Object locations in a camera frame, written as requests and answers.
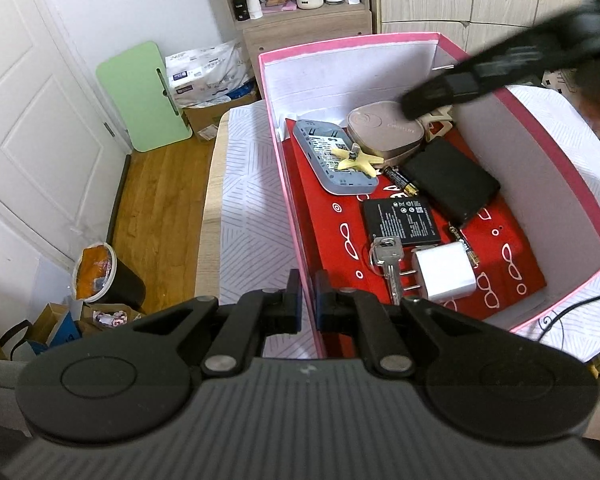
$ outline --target gray ribbed surface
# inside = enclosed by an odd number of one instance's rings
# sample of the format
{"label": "gray ribbed surface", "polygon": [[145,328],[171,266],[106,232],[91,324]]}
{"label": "gray ribbed surface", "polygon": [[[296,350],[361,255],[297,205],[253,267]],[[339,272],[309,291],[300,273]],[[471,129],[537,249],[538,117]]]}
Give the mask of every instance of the gray ribbed surface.
{"label": "gray ribbed surface", "polygon": [[600,460],[576,439],[530,449],[476,442],[437,420],[409,384],[375,378],[356,360],[256,359],[238,378],[207,381],[180,418],[142,440],[101,450],[38,440],[6,474],[18,480],[581,480],[600,478]]}

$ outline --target wooden floor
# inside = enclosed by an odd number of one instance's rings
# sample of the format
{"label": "wooden floor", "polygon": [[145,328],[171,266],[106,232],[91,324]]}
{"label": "wooden floor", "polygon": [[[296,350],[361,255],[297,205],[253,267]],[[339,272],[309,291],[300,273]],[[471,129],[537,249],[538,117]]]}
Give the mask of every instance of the wooden floor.
{"label": "wooden floor", "polygon": [[113,248],[144,281],[146,314],[194,295],[213,148],[193,136],[131,156]]}

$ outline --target metal screw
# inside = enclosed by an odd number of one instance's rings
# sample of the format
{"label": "metal screw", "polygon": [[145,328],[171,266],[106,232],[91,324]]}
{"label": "metal screw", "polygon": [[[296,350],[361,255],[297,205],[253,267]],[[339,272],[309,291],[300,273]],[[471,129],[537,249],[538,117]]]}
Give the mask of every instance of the metal screw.
{"label": "metal screw", "polygon": [[391,354],[380,359],[380,366],[387,372],[406,372],[413,365],[407,356]]}
{"label": "metal screw", "polygon": [[212,355],[205,361],[205,367],[212,372],[229,372],[237,365],[235,358],[230,355]]}

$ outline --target white patterned tablecloth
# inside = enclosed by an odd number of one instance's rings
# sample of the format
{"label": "white patterned tablecloth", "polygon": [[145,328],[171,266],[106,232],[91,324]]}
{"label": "white patterned tablecloth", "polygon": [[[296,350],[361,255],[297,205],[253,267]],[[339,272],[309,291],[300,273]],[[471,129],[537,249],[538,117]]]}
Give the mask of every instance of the white patterned tablecloth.
{"label": "white patterned tablecloth", "polygon": [[[558,92],[527,86],[510,90],[571,159],[600,203],[600,142]],[[220,300],[234,303],[255,288],[283,288],[298,266],[278,176],[264,101],[233,108],[229,117],[222,195]],[[519,331],[537,338],[541,327],[570,304],[600,294],[600,276],[544,319]],[[266,356],[315,357],[306,306],[302,332],[267,340]],[[600,352],[600,302],[566,315],[543,342],[587,361]]]}

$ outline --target black cable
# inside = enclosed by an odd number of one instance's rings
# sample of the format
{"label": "black cable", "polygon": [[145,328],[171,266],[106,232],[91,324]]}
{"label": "black cable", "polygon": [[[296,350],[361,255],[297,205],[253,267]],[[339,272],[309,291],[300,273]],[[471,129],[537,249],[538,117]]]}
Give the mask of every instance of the black cable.
{"label": "black cable", "polygon": [[600,301],[600,296],[594,296],[593,298],[589,298],[588,300],[580,301],[579,303],[574,303],[574,304],[568,306],[567,308],[565,308],[560,314],[558,314],[556,317],[554,317],[551,320],[551,322],[542,330],[542,332],[540,333],[540,337],[538,337],[538,339],[536,341],[538,341],[538,342],[542,341],[542,338],[546,335],[547,332],[549,332],[549,330],[552,329],[552,327],[558,321],[560,321],[561,317],[566,316],[568,313],[570,313],[572,310],[575,310],[579,306],[583,306],[583,305],[586,305],[586,304],[589,304],[589,303],[593,303],[595,301]]}

